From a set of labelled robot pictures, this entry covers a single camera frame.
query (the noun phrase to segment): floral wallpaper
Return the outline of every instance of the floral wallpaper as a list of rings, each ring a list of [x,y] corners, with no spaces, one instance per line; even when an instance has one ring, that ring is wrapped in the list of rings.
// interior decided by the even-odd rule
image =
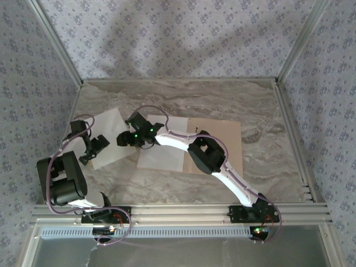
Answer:
[[[314,0],[41,0],[82,79],[276,77]]]
[[[76,86],[25,0],[0,1],[0,266],[14,266]]]
[[[347,261],[356,266],[356,2],[332,0],[285,83]]]

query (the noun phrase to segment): brown cardboard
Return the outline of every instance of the brown cardboard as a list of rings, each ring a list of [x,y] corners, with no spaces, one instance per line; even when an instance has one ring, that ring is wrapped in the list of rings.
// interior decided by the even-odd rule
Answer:
[[[241,124],[237,121],[220,121],[208,118],[188,119],[187,132],[207,131],[219,138],[228,148],[229,161],[238,174],[243,176],[243,153],[241,143]],[[184,154],[183,172],[187,174],[204,174],[193,162],[189,153]]]

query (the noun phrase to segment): ventilation grille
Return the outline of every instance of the ventilation grille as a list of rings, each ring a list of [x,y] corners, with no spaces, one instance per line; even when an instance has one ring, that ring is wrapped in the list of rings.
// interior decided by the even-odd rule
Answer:
[[[123,236],[127,228],[117,229],[113,237]],[[92,238],[91,227],[43,228],[42,237],[47,238]],[[180,226],[180,227],[136,227],[128,238],[233,238],[250,235],[248,226]]]

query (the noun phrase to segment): white paper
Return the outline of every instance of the white paper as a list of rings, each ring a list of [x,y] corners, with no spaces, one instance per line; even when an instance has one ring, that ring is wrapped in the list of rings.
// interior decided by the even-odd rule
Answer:
[[[96,158],[92,159],[94,170],[100,169],[110,163],[113,163],[123,157],[126,157],[136,152],[136,149],[131,146],[118,146],[116,143],[117,136],[127,131],[127,126],[123,121],[117,108],[106,111],[102,114],[96,115],[95,123],[91,128],[91,138],[98,135],[104,135],[104,137],[110,142]],[[92,119],[86,120],[89,125],[92,123]]]
[[[165,123],[165,116],[149,115],[147,118],[152,124],[156,122]],[[169,129],[186,132],[188,118],[169,117]],[[183,171],[184,151],[171,146],[155,145],[147,150],[140,150],[138,168]]]

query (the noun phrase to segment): marble surface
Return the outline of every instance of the marble surface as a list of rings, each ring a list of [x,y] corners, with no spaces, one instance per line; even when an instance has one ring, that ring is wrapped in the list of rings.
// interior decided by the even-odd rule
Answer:
[[[160,81],[85,83],[75,115],[117,107],[122,117],[141,105],[156,105],[171,116],[241,122],[244,179],[276,202],[304,201],[298,167],[274,91],[247,81]],[[143,115],[160,115],[148,108]],[[99,170],[83,167],[89,186],[112,203],[239,202],[217,178],[136,167],[139,152]]]

